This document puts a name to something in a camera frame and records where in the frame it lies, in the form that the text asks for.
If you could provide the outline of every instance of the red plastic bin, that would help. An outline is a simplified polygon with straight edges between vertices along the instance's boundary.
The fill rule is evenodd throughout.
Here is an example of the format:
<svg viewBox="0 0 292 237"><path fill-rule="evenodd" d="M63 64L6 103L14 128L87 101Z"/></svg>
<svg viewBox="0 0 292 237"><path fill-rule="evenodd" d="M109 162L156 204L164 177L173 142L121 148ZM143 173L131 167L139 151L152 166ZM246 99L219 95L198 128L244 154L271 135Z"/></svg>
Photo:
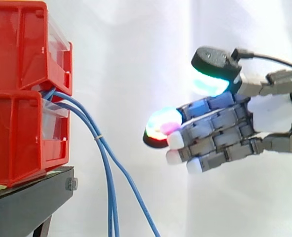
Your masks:
<svg viewBox="0 0 292 237"><path fill-rule="evenodd" d="M44 2L0 1L0 90L53 86L72 94L72 45Z"/></svg>
<svg viewBox="0 0 292 237"><path fill-rule="evenodd" d="M0 91L0 185L12 187L67 163L69 117L36 91Z"/></svg>

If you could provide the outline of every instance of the illuminated sensor dome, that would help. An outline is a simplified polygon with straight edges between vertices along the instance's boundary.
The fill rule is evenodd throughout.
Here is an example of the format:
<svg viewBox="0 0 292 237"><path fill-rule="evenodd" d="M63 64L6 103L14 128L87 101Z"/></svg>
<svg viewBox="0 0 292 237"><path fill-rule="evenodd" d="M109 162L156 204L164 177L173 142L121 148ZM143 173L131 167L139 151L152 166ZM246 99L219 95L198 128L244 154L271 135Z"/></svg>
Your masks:
<svg viewBox="0 0 292 237"><path fill-rule="evenodd" d="M151 115L143 140L153 148L167 147L167 134L180 128L182 115L176 108L167 107Z"/></svg>
<svg viewBox="0 0 292 237"><path fill-rule="evenodd" d="M229 86L229 82L223 79L210 77L197 70L192 75L193 91L204 96L218 96Z"/></svg>

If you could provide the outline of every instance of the robot fingertip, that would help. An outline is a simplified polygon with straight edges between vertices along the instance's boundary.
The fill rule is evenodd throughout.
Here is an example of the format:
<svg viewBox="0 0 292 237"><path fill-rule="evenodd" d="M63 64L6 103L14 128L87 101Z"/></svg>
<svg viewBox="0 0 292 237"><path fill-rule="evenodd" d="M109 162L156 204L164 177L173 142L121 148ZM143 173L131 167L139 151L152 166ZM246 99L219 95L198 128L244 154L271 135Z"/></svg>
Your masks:
<svg viewBox="0 0 292 237"><path fill-rule="evenodd" d="M179 131L174 131L167 137L167 143L172 150L178 150L184 147L184 141Z"/></svg>
<svg viewBox="0 0 292 237"><path fill-rule="evenodd" d="M200 174L203 172L200 159L197 157L188 161L186 167L189 174Z"/></svg>
<svg viewBox="0 0 292 237"><path fill-rule="evenodd" d="M177 150L169 150L166 154L167 163L174 165L174 164L181 164L182 159Z"/></svg>

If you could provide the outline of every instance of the glowing sensor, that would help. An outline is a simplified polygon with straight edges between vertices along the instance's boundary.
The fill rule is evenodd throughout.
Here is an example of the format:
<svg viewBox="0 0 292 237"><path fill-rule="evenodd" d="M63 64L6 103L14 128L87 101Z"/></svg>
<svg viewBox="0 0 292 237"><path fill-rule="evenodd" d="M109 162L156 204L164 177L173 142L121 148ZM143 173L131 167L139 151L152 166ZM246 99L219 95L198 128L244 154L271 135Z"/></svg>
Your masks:
<svg viewBox="0 0 292 237"><path fill-rule="evenodd" d="M167 133L180 127L182 124L182 115L176 108L167 107L151 115L146 125L146 134L148 137L158 141L167 139Z"/></svg>
<svg viewBox="0 0 292 237"><path fill-rule="evenodd" d="M192 86L195 93L204 96L218 96L229 86L229 82L220 78L210 77L195 70Z"/></svg>

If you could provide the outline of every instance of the black shelf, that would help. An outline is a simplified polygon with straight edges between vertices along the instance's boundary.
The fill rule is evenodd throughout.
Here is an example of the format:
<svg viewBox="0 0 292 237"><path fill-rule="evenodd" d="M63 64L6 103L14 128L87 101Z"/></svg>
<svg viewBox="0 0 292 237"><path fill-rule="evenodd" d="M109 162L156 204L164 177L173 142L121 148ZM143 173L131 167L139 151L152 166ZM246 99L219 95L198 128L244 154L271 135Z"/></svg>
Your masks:
<svg viewBox="0 0 292 237"><path fill-rule="evenodd" d="M26 237L73 196L73 167L0 191L0 237Z"/></svg>

